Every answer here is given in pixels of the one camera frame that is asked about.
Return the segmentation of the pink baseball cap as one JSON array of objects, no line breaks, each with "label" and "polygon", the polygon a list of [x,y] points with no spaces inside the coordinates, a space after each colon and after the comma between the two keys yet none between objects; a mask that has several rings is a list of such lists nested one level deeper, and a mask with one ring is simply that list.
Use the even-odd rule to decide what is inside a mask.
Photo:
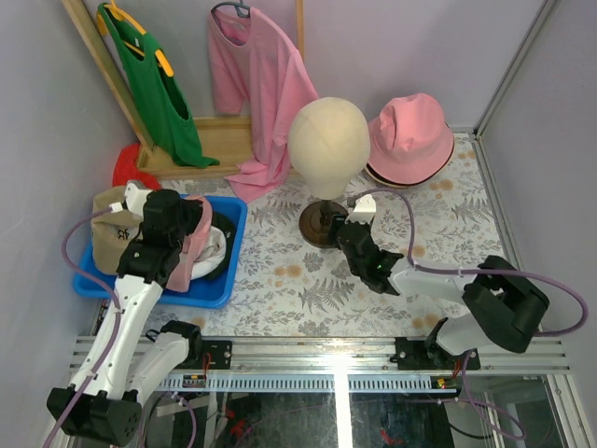
[{"label": "pink baseball cap", "polygon": [[191,195],[185,198],[191,205],[201,205],[201,218],[195,230],[185,237],[178,265],[173,270],[166,288],[175,292],[186,292],[192,280],[195,261],[205,248],[213,219],[213,208],[209,201],[200,195]]}]

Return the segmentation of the beige mannequin head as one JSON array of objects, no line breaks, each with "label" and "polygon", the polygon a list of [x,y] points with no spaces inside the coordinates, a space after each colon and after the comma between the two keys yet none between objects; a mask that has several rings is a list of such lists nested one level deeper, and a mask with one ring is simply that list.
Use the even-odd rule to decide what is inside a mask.
[{"label": "beige mannequin head", "polygon": [[297,113],[287,147],[291,165],[311,194],[320,200],[334,200],[368,162],[368,122],[353,103],[320,98]]}]

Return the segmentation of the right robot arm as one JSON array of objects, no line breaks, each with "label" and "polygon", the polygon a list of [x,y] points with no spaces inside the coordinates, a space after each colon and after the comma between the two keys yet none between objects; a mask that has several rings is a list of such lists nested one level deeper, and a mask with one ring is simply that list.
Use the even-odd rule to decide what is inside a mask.
[{"label": "right robot arm", "polygon": [[448,369],[465,353],[495,344],[514,354],[526,351],[549,306],[548,297],[504,259],[489,256],[485,273],[427,273],[398,253],[379,248],[370,226],[346,222],[335,231],[336,244],[350,271],[368,288],[394,296],[424,295],[462,304],[468,314],[440,319],[424,341],[402,338],[394,362],[406,370]]}]

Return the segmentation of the dark round mannequin stand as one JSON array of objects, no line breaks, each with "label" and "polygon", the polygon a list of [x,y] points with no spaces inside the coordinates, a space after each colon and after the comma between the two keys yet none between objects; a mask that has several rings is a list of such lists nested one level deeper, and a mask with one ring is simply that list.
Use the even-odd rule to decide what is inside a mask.
[{"label": "dark round mannequin stand", "polygon": [[303,239],[318,248],[336,248],[336,233],[348,216],[347,210],[331,200],[309,204],[299,217],[299,230]]}]

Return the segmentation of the blue plastic bin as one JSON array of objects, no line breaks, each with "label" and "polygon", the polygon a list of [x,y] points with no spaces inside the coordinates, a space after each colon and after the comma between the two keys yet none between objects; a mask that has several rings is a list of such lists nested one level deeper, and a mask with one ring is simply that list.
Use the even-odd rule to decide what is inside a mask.
[{"label": "blue plastic bin", "polygon": [[[158,300],[158,304],[178,305],[205,309],[219,309],[224,307],[232,294],[239,256],[241,252],[243,235],[247,218],[247,205],[236,197],[206,196],[213,210],[222,213],[230,218],[236,225],[237,233],[231,252],[229,268],[219,275],[215,280],[207,280],[204,277],[190,282],[189,290],[186,292],[174,292],[165,290]],[[116,277],[100,273],[92,259],[92,244],[88,243],[78,267],[84,272],[96,276],[104,281],[109,287],[113,287]],[[72,282],[74,292],[84,298],[108,299],[108,293],[100,286],[85,278],[80,273],[75,273]]]}]

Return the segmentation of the beige straw hat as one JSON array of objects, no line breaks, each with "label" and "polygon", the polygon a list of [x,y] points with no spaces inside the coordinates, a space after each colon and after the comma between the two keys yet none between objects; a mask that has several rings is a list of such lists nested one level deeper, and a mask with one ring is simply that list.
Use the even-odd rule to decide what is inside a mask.
[{"label": "beige straw hat", "polygon": [[368,165],[365,167],[365,173],[375,183],[385,186],[385,187],[393,188],[393,189],[414,188],[416,186],[422,185],[423,183],[425,183],[425,182],[429,181],[431,178],[433,178],[433,176],[431,175],[419,182],[410,183],[410,184],[401,184],[401,183],[396,183],[396,182],[390,181],[390,180],[380,176],[377,172],[372,170]]}]

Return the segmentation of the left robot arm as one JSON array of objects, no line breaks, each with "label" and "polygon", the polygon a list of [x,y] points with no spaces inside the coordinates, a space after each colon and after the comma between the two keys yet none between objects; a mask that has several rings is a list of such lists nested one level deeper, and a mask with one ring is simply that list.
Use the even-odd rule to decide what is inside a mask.
[{"label": "left robot arm", "polygon": [[176,366],[194,368],[204,356],[198,327],[171,322],[136,366],[132,356],[144,325],[180,256],[197,231],[212,224],[212,207],[204,199],[181,197],[171,189],[141,189],[129,183],[119,202],[93,217],[129,211],[139,231],[120,258],[115,284],[93,277],[110,304],[91,350],[67,387],[53,388],[47,407],[55,422],[43,444],[59,432],[124,447],[134,437],[149,395]]}]

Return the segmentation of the pink bucket hat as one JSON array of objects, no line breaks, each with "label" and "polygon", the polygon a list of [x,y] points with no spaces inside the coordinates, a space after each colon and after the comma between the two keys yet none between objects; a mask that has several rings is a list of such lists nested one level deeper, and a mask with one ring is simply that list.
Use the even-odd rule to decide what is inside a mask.
[{"label": "pink bucket hat", "polygon": [[373,149],[397,162],[410,162],[454,145],[439,102],[426,93],[390,100],[368,124]]}]

